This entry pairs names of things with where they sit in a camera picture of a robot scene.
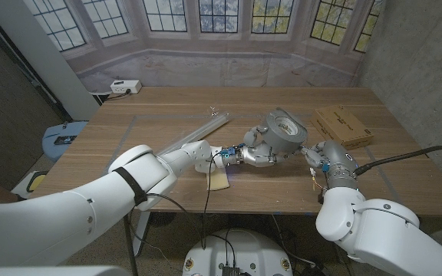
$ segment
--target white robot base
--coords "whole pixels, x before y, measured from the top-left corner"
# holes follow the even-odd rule
[[[208,236],[205,250],[202,249],[200,242],[190,249],[183,263],[184,276],[239,275],[240,273],[251,276],[292,275],[291,264],[284,250],[264,235],[247,229],[234,228],[228,232],[227,240],[235,252],[235,265],[233,265],[233,251],[223,240],[226,238],[226,231],[227,229],[221,230]]]

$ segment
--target yellow sponge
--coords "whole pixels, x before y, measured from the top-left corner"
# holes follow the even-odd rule
[[[209,188],[209,173],[206,174],[207,188]],[[211,191],[225,189],[229,187],[228,176],[224,168],[216,168],[211,173]]]

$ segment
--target black strap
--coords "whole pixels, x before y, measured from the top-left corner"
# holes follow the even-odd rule
[[[123,167],[114,169],[114,172],[118,173],[129,184],[130,188],[134,191],[134,202],[136,206],[140,203],[147,201],[146,192],[139,186],[139,183],[134,177]]]

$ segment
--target wooden table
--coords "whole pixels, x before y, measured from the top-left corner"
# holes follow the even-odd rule
[[[418,150],[407,131],[366,88],[143,87],[139,94],[106,102],[45,177],[32,197],[81,186],[107,171],[114,158],[139,144],[156,152],[209,120],[211,109],[233,119],[205,139],[211,146],[231,146],[276,107],[297,114],[308,129],[307,145],[323,141],[310,123],[315,108],[343,105],[375,137],[370,146],[350,153],[362,165],[373,159]],[[211,192],[207,212],[315,215],[321,208],[308,165],[301,156],[268,168],[247,164],[227,168],[230,187]],[[317,181],[325,183],[322,174]],[[358,178],[368,199],[399,202],[421,216],[442,216],[442,174],[418,156],[373,168]],[[168,195],[190,212],[202,212],[206,176],[190,168]],[[161,201],[153,212],[178,212]]]

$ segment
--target white wall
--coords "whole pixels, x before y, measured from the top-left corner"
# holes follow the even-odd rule
[[[23,1],[0,0],[0,25],[75,120],[89,120],[98,103],[87,92]]]

